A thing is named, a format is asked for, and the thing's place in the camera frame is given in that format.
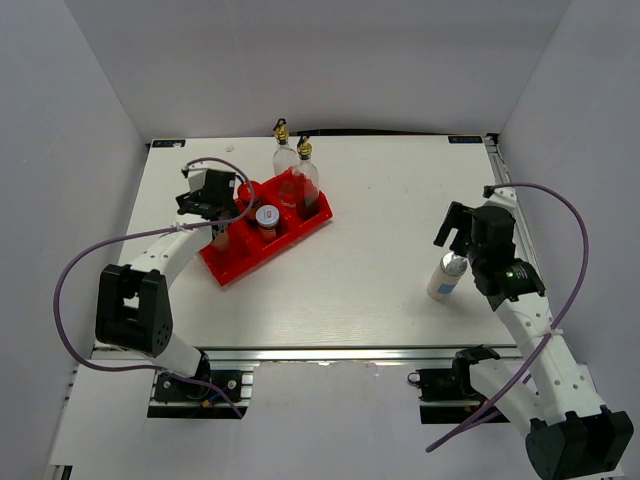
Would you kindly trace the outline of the silver lid blue label jar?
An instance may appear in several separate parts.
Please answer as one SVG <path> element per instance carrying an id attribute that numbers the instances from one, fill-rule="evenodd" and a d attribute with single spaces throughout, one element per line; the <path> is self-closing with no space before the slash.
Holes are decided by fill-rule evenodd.
<path id="1" fill-rule="evenodd" d="M 468 260 L 454 252 L 446 253 L 434 270 L 428 284 L 427 294 L 440 301 L 446 299 L 455 289 L 468 268 Z"/>

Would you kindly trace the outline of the red lid dark sauce jar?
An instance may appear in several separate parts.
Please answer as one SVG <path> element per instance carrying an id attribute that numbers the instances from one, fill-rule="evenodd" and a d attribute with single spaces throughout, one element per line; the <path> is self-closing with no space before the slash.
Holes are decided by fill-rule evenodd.
<path id="1" fill-rule="evenodd" d="M 237 189 L 238 200 L 244 208 L 250 208 L 251 214 L 255 214 L 262 204 L 261 193 L 262 185 L 253 180 L 242 183 Z"/>

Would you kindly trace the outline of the white lid brown spice jar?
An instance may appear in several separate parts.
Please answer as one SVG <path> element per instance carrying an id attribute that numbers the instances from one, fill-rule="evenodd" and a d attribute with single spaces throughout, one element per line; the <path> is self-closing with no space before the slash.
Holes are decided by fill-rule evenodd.
<path id="1" fill-rule="evenodd" d="M 280 211 L 274 205 L 263 205 L 255 214 L 258 230 L 264 241 L 271 243 L 277 236 L 277 228 L 280 221 Z"/>

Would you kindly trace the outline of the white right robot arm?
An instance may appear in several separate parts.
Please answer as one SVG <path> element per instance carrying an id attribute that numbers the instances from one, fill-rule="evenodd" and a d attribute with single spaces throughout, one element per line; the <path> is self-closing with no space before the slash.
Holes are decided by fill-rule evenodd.
<path id="1" fill-rule="evenodd" d="M 453 253 L 469 261 L 474 283 L 507 328 L 524 359 L 528 387 L 486 347 L 459 352 L 453 390 L 479 394 L 524 438 L 528 459 L 542 479 L 573 479 L 618 467 L 634 427 L 624 411 L 610 410 L 554 326 L 545 287 L 534 267 L 515 255 L 515 219 L 487 203 L 450 205 L 434 240 L 453 240 Z"/>

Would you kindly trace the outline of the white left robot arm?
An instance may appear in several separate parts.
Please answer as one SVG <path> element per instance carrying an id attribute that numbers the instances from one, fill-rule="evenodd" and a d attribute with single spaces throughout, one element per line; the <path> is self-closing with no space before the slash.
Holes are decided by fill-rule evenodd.
<path id="1" fill-rule="evenodd" d="M 169 289 L 184 268 L 238 214 L 233 201 L 236 176 L 199 169 L 188 175 L 189 191 L 176 198 L 176 226 L 160 235 L 142 254 L 123 266 L 109 265 L 100 275 L 95 334 L 104 344 L 144 355 L 154 365 L 177 374 L 177 387 L 199 399 L 211 387 L 204 354 L 173 332 Z M 191 223 L 214 226 L 188 229 Z"/>

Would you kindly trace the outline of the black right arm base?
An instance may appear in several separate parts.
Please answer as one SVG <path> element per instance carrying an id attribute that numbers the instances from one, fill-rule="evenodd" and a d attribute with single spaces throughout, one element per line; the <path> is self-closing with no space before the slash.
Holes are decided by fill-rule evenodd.
<path id="1" fill-rule="evenodd" d="M 419 398 L 428 404 L 467 404 L 480 406 L 511 378 L 502 367 L 471 366 L 457 371 L 449 368 L 427 368 L 407 375 L 407 381 L 419 390 Z"/>

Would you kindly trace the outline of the dark liquid glass bottle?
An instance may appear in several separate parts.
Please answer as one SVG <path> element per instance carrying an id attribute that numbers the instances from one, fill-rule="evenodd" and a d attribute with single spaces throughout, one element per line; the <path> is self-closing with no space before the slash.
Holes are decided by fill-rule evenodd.
<path id="1" fill-rule="evenodd" d="M 298 140 L 299 163 L 294 171 L 296 209 L 304 220 L 311 218 L 319 210 L 319 172 L 311 160 L 312 146 L 309 139 L 308 135 L 302 135 Z"/>

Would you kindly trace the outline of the silver lid white powder jar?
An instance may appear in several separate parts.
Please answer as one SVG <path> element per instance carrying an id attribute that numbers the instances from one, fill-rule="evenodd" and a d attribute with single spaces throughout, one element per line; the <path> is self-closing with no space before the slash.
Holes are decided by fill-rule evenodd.
<path id="1" fill-rule="evenodd" d="M 226 228 L 212 230 L 210 246 L 217 251 L 226 251 L 229 248 L 230 238 Z"/>

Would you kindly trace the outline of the clear liquid glass bottle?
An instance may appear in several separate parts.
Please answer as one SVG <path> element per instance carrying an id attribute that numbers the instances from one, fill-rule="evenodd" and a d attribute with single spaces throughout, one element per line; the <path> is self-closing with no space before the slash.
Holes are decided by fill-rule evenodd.
<path id="1" fill-rule="evenodd" d="M 273 127 L 274 138 L 277 143 L 272 157 L 274 175 L 280 178 L 279 198 L 287 208 L 296 206 L 295 186 L 292 170 L 298 165 L 296 151 L 289 144 L 289 130 L 285 118 L 279 118 Z"/>

